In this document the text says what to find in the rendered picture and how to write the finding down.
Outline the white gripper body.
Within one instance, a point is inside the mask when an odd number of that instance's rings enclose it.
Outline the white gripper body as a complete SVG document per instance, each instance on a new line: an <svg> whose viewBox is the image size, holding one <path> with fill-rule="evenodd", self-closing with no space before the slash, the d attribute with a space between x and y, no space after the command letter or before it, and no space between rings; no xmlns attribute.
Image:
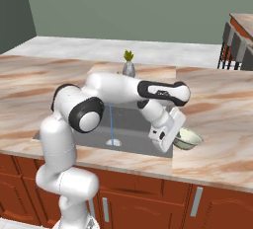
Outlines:
<svg viewBox="0 0 253 229"><path fill-rule="evenodd" d="M169 150L185 120L186 116L178 108L173 108L168 114L168 119L159 132L159 147L163 153Z"/></svg>

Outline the pale green bowl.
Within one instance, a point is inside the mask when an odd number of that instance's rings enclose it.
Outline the pale green bowl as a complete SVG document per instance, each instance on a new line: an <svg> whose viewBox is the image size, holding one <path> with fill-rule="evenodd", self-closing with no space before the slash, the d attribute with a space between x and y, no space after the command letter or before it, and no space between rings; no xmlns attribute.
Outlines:
<svg viewBox="0 0 253 229"><path fill-rule="evenodd" d="M182 150L191 150L203 142L204 140L193 130L182 127L176 135L173 144Z"/></svg>

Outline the grey sink basin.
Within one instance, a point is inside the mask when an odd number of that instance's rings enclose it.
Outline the grey sink basin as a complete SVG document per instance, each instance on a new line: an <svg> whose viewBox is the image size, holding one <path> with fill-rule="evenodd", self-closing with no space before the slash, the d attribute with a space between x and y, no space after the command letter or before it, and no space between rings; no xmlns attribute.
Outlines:
<svg viewBox="0 0 253 229"><path fill-rule="evenodd" d="M56 127L52 123L52 116L48 116L41 124L35 139L45 139L49 147L57 141L69 141L76 145L101 148L128 153L173 157L173 147L166 153L159 151L148 137L150 123L142 116L136 103L112 104L114 146L111 144L109 104L105 104L104 114L98 127L89 133L80 133L69 130L70 126L63 124L66 130L61 129L56 134Z"/></svg>

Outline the brown false drawer front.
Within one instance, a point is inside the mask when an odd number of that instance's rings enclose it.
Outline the brown false drawer front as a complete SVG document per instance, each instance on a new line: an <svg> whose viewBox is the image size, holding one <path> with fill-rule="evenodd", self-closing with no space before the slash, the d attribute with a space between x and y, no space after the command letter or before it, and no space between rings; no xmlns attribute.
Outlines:
<svg viewBox="0 0 253 229"><path fill-rule="evenodd" d="M99 178L99 189L112 192L162 195L162 181L155 178L84 167Z"/></svg>

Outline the grey vase with green plant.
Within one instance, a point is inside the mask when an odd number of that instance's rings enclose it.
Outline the grey vase with green plant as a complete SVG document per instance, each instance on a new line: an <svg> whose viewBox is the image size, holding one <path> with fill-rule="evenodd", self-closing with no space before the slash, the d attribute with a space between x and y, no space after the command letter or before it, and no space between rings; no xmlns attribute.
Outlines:
<svg viewBox="0 0 253 229"><path fill-rule="evenodd" d="M131 50L125 50L124 59L126 60L126 63L123 68L123 74L129 77L135 76L135 69L134 65L131 62L134 57L134 54Z"/></svg>

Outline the brown cupboard door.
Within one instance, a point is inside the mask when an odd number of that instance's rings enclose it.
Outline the brown cupboard door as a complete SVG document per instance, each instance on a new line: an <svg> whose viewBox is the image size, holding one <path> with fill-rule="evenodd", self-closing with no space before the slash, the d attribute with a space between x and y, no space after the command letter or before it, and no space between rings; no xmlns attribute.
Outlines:
<svg viewBox="0 0 253 229"><path fill-rule="evenodd" d="M104 219L103 197L110 222ZM183 205L108 191L100 191L100 199L105 229L183 229Z"/></svg>
<svg viewBox="0 0 253 229"><path fill-rule="evenodd" d="M202 187L196 217L191 209L196 188L193 186L184 229L253 229L253 193Z"/></svg>
<svg viewBox="0 0 253 229"><path fill-rule="evenodd" d="M0 154L0 215L3 218L40 225L14 158Z"/></svg>
<svg viewBox="0 0 253 229"><path fill-rule="evenodd" d="M60 218L59 196L42 190L36 184L36 173L44 160L16 157L15 161L41 225L52 228Z"/></svg>

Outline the brown kitchen island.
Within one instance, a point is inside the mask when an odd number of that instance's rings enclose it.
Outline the brown kitchen island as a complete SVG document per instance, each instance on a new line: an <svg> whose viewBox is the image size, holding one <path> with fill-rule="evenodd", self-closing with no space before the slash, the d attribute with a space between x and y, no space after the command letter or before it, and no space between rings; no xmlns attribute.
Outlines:
<svg viewBox="0 0 253 229"><path fill-rule="evenodd" d="M253 41L253 14L230 13L230 23L243 37Z"/></svg>

